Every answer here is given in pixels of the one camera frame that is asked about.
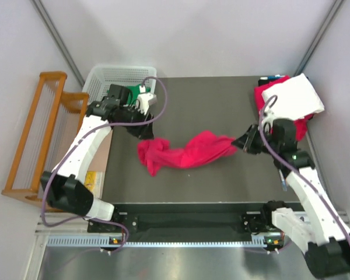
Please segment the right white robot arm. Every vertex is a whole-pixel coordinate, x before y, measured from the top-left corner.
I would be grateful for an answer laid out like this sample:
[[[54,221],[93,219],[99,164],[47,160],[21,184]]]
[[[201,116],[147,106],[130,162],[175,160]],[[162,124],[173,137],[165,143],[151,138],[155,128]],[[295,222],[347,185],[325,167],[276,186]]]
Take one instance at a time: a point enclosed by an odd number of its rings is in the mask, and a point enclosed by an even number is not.
[[[251,125],[232,145],[251,155],[270,154],[309,220],[302,221],[282,201],[269,201],[261,210],[262,227],[284,232],[315,278],[350,273],[350,228],[331,205],[310,155],[298,148],[294,122],[278,118]]]

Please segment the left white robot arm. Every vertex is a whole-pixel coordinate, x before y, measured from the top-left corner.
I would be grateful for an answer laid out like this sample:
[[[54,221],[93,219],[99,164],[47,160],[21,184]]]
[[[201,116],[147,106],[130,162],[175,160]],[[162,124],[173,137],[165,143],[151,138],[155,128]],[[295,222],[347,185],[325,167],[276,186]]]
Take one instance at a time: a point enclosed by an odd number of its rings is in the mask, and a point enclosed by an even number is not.
[[[120,226],[120,216],[114,213],[114,205],[96,197],[84,185],[89,166],[112,130],[112,125],[122,125],[138,139],[152,139],[153,115],[149,112],[157,97],[145,86],[138,85],[137,97],[132,90],[111,85],[108,94],[100,101],[91,102],[82,125],[69,150],[53,171],[41,175],[43,197],[48,206],[64,212],[92,219],[108,231]]]

